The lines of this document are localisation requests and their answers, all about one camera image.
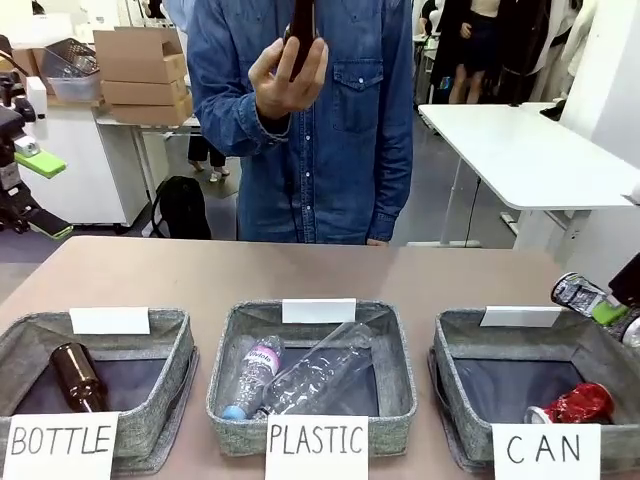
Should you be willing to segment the person's right hand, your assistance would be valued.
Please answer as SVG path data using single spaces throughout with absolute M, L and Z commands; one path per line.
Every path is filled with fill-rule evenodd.
M 248 72 L 258 113 L 279 120 L 309 108 L 322 90 L 328 66 L 329 47 L 316 38 L 301 71 L 291 79 L 300 48 L 297 37 L 276 39 L 266 47 Z

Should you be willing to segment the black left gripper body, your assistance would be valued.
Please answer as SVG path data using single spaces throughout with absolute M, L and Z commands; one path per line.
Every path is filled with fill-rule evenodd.
M 23 182 L 16 162 L 11 162 L 0 168 L 1 171 L 1 203 L 18 205 Z

